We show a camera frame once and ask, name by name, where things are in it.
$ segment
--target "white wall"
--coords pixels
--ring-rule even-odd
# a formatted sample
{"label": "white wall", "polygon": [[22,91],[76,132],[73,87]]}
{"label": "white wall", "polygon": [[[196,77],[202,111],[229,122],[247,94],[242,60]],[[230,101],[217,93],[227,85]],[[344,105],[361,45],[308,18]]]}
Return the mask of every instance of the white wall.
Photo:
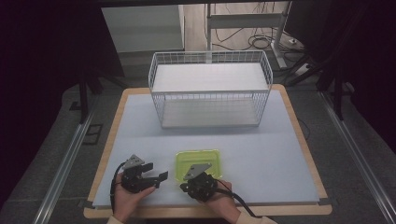
{"label": "white wall", "polygon": [[182,6],[102,8],[117,52],[184,49]]}

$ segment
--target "human hand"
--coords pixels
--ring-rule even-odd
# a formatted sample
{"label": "human hand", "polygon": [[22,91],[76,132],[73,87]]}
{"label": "human hand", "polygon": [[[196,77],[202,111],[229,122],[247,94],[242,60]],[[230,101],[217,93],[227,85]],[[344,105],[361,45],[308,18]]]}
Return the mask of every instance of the human hand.
{"label": "human hand", "polygon": [[[122,173],[117,175],[116,183],[120,183]],[[155,190],[155,187],[144,189],[138,193],[131,193],[121,184],[117,184],[114,196],[114,214],[113,217],[118,221],[125,223],[131,214],[136,210],[139,202],[150,195]]]}
{"label": "human hand", "polygon": [[[219,180],[219,189],[232,190],[232,184],[225,180]],[[236,208],[235,201],[229,195],[223,193],[215,193],[206,203],[216,214],[234,224],[239,218],[241,212]]]}

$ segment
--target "gray floor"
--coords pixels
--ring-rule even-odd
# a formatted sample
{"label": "gray floor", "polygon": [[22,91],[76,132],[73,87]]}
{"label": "gray floor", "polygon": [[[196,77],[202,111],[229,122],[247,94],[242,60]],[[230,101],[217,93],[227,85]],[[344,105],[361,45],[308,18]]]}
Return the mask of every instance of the gray floor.
{"label": "gray floor", "polygon": [[[274,58],[268,53],[271,64]],[[121,55],[127,62],[137,55]],[[149,60],[139,57],[140,63],[124,63],[127,77],[122,80],[133,87],[147,87]],[[275,83],[284,77],[275,74]],[[278,223],[387,223],[372,192],[367,187],[347,145],[334,126],[323,100],[315,90],[316,77],[295,87],[287,88],[293,108],[304,131],[322,182],[331,200],[333,211],[329,216],[274,217]],[[92,136],[84,138],[76,160],[64,184],[62,193],[49,217],[49,223],[106,223],[104,219],[87,219],[83,208],[103,152],[106,137],[116,112],[122,89],[102,79],[105,87],[99,96],[91,124],[103,125],[97,144]],[[64,93],[63,107],[53,124],[42,148],[26,171],[23,179],[5,203],[0,223],[31,223],[54,178],[64,152],[78,126],[79,111],[69,110],[78,101],[78,88]],[[345,123],[353,134],[361,152],[371,165],[391,199],[396,198],[396,156],[359,115],[345,97],[343,101]],[[137,220],[135,223],[150,223]]]}

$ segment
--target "aluminum rail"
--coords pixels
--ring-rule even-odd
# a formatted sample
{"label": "aluminum rail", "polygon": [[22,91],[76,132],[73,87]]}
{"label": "aluminum rail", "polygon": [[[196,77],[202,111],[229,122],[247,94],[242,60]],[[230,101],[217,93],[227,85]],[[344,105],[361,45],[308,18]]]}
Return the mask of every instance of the aluminum rail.
{"label": "aluminum rail", "polygon": [[392,204],[391,198],[388,196],[382,184],[376,178],[367,160],[364,159],[363,154],[359,150],[357,143],[353,139],[345,123],[339,120],[337,115],[332,110],[332,100],[330,99],[330,97],[323,92],[320,92],[319,96],[324,101],[324,104],[330,114],[330,117],[332,118],[333,123],[335,124],[335,127],[343,137],[343,140],[346,143],[346,147],[353,161],[361,172],[361,176],[366,182],[367,187],[372,192],[379,206],[379,209],[381,210],[382,214],[384,215],[385,219],[389,224],[395,224],[396,210],[395,206]]}
{"label": "aluminum rail", "polygon": [[85,122],[78,125],[73,139],[68,149],[66,150],[66,153],[64,154],[64,159],[62,160],[58,171],[56,172],[55,177],[53,178],[49,186],[49,190],[47,191],[47,194],[44,197],[43,202],[41,203],[40,208],[35,215],[35,219],[33,221],[34,224],[44,224],[49,222],[52,211],[58,201],[62,189],[64,188],[64,183],[78,154],[79,147],[81,146],[85,133],[90,126],[98,99],[99,96],[93,96],[90,113],[85,119]]}

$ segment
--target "green container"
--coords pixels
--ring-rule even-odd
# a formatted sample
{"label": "green container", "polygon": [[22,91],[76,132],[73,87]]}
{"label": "green container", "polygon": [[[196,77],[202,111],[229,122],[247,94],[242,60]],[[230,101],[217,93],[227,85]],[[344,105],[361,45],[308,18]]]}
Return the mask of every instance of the green container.
{"label": "green container", "polygon": [[210,163],[212,166],[205,172],[214,178],[221,178],[220,153],[217,149],[181,151],[176,154],[176,180],[187,182],[184,176],[194,164]]}

